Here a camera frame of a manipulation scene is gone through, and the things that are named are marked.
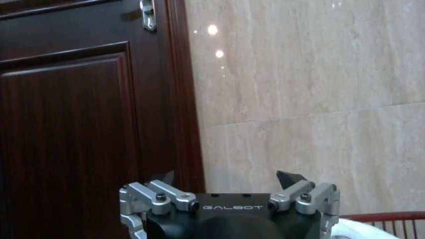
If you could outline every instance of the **raised door panel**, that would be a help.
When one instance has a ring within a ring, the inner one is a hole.
[[[141,175],[129,63],[124,42],[1,64],[13,238],[125,238],[117,189]]]
[[[188,167],[176,164],[177,151],[185,148],[176,147],[176,103],[170,100],[173,76],[166,47],[168,1],[156,0],[156,33],[144,30],[138,0],[93,2],[101,3],[0,21],[0,61],[126,42],[132,58],[140,149],[145,156],[142,180],[176,169],[176,185],[197,185],[182,175]]]

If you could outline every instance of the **marble wall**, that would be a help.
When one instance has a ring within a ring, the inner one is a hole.
[[[425,211],[425,1],[186,0],[210,192],[341,189],[341,212]]]

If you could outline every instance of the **silver metal bracket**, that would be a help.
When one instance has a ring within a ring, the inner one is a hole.
[[[322,183],[309,193],[301,194],[296,200],[296,210],[306,215],[314,214],[316,210],[322,213],[321,239],[328,239],[340,217],[340,190],[336,185]]]
[[[197,197],[193,193],[182,192],[160,180],[153,180],[148,184],[148,188],[157,193],[165,193],[170,198],[176,209],[184,212],[194,212],[200,208]]]
[[[290,208],[290,203],[297,199],[297,197],[312,191],[314,188],[314,183],[300,180],[289,188],[284,190],[282,193],[270,194],[268,207],[273,211],[281,212],[288,211]]]
[[[148,187],[134,182],[120,189],[120,221],[126,225],[132,239],[146,239],[142,218],[137,215],[152,210],[156,215],[166,214],[172,201],[165,194],[160,195]]]

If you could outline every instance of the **door frame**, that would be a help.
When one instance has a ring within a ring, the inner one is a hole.
[[[201,138],[192,72],[188,18],[184,0],[165,0],[168,13],[166,71],[170,84],[172,129],[177,154],[177,181],[182,189],[205,192]]]

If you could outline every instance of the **metal door handle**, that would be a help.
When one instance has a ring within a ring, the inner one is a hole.
[[[157,29],[157,17],[154,14],[154,0],[140,0],[140,11],[144,21],[144,28],[148,31]]]

